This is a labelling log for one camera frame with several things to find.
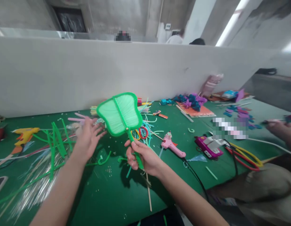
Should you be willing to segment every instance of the person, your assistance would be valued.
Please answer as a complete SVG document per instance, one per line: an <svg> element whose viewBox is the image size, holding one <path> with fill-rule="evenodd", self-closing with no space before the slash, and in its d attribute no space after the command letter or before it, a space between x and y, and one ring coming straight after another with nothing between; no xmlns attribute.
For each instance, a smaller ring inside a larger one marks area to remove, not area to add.
<svg viewBox="0 0 291 226"><path fill-rule="evenodd" d="M273 120L267 129L291 151L291 123ZM258 172L242 174L209 193L218 198L235 198L241 212L254 225L291 225L291 155L265 164Z"/></svg>
<svg viewBox="0 0 291 226"><path fill-rule="evenodd" d="M181 29L178 34L171 36L166 44L182 44L184 36L184 29Z"/></svg>
<svg viewBox="0 0 291 226"><path fill-rule="evenodd" d="M205 41L202 38L197 38L194 41L192 41L191 43L189 43L190 45L201 45L204 46L205 45Z"/></svg>
<svg viewBox="0 0 291 226"><path fill-rule="evenodd" d="M66 225L70 210L87 161L106 134L101 124L93 125L96 119L85 119L82 133L78 136L73 152L60 170L56 182L36 213L30 226ZM228 225L222 216L195 190L184 182L148 146L135 140L125 143L128 163L137 170L133 152L140 154L145 171L157 177L193 225Z"/></svg>

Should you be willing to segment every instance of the window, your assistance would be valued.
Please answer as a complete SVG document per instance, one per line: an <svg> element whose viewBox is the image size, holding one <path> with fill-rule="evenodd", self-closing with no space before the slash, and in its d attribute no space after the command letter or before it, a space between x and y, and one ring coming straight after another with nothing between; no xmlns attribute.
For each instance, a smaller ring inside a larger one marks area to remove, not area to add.
<svg viewBox="0 0 291 226"><path fill-rule="evenodd" d="M63 31L86 33L82 11L74 8L53 7Z"/></svg>

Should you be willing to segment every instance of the pink water bottle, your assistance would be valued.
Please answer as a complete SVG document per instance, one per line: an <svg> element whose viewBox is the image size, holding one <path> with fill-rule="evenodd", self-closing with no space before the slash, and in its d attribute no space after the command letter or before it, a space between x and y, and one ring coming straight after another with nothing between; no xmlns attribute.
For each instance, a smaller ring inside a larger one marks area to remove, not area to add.
<svg viewBox="0 0 291 226"><path fill-rule="evenodd" d="M207 81L203 84L200 96L209 96L213 93L215 87L222 81L224 74L210 75Z"/></svg>

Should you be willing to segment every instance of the green handheld fan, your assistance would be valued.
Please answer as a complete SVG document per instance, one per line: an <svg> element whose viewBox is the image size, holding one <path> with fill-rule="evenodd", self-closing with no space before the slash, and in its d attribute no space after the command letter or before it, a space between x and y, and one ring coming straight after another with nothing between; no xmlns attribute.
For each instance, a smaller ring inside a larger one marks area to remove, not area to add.
<svg viewBox="0 0 291 226"><path fill-rule="evenodd" d="M137 108L137 97L133 93L122 93L102 102L97 107L98 115L106 122L108 131L114 137L125 132L131 142L134 141L131 130L142 125L142 117ZM138 153L135 154L139 168L143 169Z"/></svg>

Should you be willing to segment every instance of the hot glue gun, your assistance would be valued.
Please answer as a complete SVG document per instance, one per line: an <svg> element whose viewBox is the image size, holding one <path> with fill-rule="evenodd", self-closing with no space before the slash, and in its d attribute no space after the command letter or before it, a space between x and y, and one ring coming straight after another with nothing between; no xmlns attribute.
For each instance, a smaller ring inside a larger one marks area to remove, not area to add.
<svg viewBox="0 0 291 226"><path fill-rule="evenodd" d="M172 134L171 131L169 131L163 138L163 141L161 143L161 146L165 149L170 148L176 155L178 155L180 158L185 158L186 153L180 151L172 142Z"/></svg>

